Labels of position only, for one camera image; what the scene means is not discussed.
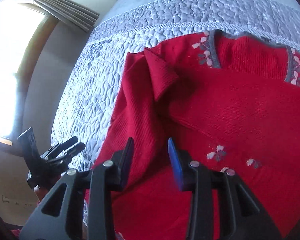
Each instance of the red knit fabric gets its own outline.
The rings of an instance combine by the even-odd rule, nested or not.
[[[208,67],[215,62],[205,36],[127,55],[94,164],[134,138],[128,186],[113,194],[115,229],[126,240],[185,238],[191,193],[179,192],[173,181],[168,137],[210,169],[235,169],[283,236],[300,218],[300,87],[283,82],[287,49],[267,49],[251,37],[217,37],[222,69],[216,69]]]

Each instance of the silver screw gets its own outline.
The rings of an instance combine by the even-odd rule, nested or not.
[[[103,166],[105,166],[105,167],[111,167],[112,165],[113,165],[113,161],[111,161],[111,160],[107,160],[103,163]]]
[[[191,166],[191,167],[199,167],[199,165],[200,165],[200,163],[197,162],[197,161],[191,161],[191,162],[190,162],[190,166]]]
[[[67,174],[69,175],[69,176],[73,176],[74,174],[76,174],[77,173],[77,170],[76,169],[69,169],[68,171],[67,171]]]
[[[234,176],[235,175],[235,171],[233,169],[227,169],[226,170],[226,174],[228,174],[229,176]]]

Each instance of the quilted fabric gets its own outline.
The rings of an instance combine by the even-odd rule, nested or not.
[[[273,0],[158,0],[101,23],[73,69],[52,128],[52,145],[71,136],[86,144],[69,167],[88,170],[98,157],[128,52],[213,29],[247,31],[300,51],[300,12]]]

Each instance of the beige curtain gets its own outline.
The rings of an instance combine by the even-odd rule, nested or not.
[[[98,13],[70,0],[17,0],[33,3],[70,26],[78,26],[88,32],[98,19]]]

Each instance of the quilted bedspread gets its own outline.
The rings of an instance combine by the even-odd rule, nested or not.
[[[51,145],[71,136],[86,144],[69,167],[88,170],[98,157],[128,52],[213,29],[250,32],[300,51],[300,11],[273,0],[157,0],[102,22],[72,71],[52,128]]]

